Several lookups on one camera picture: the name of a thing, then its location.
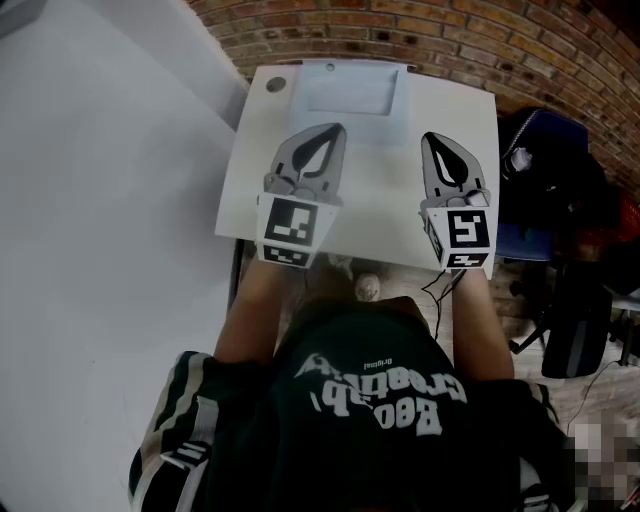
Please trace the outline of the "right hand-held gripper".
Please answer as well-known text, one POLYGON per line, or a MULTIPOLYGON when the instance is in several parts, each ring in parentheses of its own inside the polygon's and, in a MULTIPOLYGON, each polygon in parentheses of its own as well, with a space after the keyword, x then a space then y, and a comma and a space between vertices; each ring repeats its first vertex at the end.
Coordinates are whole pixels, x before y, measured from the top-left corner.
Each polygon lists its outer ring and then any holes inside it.
POLYGON ((489 191, 479 161, 453 139, 426 132, 421 139, 422 169, 428 200, 449 187, 461 196, 420 204, 424 231, 434 250, 438 268, 444 271, 482 268, 492 248, 488 213, 489 191))

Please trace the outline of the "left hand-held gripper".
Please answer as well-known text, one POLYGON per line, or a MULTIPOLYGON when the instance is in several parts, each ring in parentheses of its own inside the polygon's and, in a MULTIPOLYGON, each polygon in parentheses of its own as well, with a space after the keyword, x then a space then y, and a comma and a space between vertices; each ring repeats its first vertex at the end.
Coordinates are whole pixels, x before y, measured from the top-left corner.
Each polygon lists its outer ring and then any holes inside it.
POLYGON ((346 142, 342 124, 325 123, 280 145, 257 197, 255 243, 261 261, 311 267, 342 207, 338 189, 346 142))

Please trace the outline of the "person's left forearm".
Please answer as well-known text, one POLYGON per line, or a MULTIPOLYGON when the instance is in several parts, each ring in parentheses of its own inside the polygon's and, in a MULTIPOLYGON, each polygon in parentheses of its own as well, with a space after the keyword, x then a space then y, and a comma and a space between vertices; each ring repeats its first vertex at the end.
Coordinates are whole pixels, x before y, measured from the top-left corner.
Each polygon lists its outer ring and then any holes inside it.
POLYGON ((217 341, 216 360, 268 364, 273 359, 287 279, 287 267, 251 261, 217 341))

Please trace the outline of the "person's right forearm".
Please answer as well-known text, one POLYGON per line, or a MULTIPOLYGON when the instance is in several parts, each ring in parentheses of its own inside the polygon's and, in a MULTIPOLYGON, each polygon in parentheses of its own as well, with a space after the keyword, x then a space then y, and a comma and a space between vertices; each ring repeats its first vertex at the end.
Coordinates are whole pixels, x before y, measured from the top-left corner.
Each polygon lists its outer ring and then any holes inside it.
POLYGON ((515 378, 508 341, 482 269, 460 274, 452 292, 452 326, 454 366, 466 380, 515 378))

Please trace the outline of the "white table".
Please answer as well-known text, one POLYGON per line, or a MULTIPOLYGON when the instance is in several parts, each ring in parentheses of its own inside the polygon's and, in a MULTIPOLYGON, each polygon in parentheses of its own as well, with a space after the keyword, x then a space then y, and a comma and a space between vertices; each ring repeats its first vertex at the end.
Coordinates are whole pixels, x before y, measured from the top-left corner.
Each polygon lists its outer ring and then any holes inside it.
MULTIPOLYGON (((342 207, 318 253, 440 270, 420 215, 427 199, 421 139, 433 132, 461 144, 481 165, 494 249, 481 269, 492 272, 499 204, 495 98, 397 63, 315 59, 258 68, 234 138, 217 235, 255 242, 257 197, 276 151, 291 136, 325 123, 342 124, 347 142, 338 189, 342 207), (265 85, 275 76, 287 86, 269 93, 265 85)), ((435 205, 470 191, 447 187, 427 200, 435 205)))

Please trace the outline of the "blue chair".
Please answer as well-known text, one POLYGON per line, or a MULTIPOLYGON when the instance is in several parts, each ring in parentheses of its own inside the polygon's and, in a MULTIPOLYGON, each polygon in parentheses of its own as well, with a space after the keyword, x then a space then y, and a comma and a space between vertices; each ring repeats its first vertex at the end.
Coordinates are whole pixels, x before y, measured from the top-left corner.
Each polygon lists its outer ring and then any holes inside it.
POLYGON ((553 234, 577 191, 569 172, 588 154, 586 128, 543 108, 525 108, 499 128, 500 198, 496 255, 505 260, 547 262, 553 234), (529 170, 513 173, 511 152, 525 147, 529 170))

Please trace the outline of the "black jacket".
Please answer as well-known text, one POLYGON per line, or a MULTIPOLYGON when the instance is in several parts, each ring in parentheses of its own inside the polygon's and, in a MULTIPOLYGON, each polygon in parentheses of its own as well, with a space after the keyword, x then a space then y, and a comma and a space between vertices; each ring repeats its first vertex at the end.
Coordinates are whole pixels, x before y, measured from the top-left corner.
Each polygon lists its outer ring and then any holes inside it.
POLYGON ((498 135, 501 223, 544 230, 616 223, 617 192, 582 124, 530 107, 499 120, 498 135))

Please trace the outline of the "beige shoe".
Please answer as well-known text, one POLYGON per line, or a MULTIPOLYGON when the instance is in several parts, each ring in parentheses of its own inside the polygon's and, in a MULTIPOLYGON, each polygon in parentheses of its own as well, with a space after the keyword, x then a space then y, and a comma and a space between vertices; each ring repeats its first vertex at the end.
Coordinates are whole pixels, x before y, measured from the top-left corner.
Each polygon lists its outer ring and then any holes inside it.
POLYGON ((379 277, 373 273, 360 274, 355 281, 354 293, 359 302, 377 302, 381 293, 379 277))

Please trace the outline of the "khaki shorts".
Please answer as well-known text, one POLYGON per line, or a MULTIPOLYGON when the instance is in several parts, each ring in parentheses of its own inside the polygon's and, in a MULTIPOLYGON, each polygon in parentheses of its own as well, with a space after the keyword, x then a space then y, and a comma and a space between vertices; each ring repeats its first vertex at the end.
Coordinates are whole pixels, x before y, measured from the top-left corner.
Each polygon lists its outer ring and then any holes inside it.
POLYGON ((408 296, 375 301, 361 301, 356 295, 356 283, 348 274, 333 266, 321 267, 306 277, 306 290, 293 318, 320 314, 372 313, 405 315, 416 319, 426 329, 429 325, 415 301, 408 296))

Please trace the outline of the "black office chair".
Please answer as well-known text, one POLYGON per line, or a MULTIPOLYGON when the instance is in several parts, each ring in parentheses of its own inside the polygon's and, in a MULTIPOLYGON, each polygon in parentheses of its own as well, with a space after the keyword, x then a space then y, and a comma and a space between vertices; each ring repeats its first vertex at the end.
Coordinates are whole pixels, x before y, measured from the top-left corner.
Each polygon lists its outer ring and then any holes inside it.
POLYGON ((596 373, 609 342, 622 345, 619 366, 640 359, 640 274, 574 263, 557 268, 551 288, 545 277, 535 268, 509 286, 512 296, 527 300, 535 325, 523 341, 509 342, 513 354, 539 341, 541 374, 550 379, 596 373))

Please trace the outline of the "green printed t-shirt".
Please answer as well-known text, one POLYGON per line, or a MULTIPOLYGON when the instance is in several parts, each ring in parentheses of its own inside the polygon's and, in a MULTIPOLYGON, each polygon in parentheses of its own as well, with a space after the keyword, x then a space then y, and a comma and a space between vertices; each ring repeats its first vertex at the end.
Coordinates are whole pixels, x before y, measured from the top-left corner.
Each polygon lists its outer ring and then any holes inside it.
POLYGON ((186 352, 129 475, 133 512, 566 512, 547 390, 471 382, 415 316, 301 313, 274 360, 186 352))

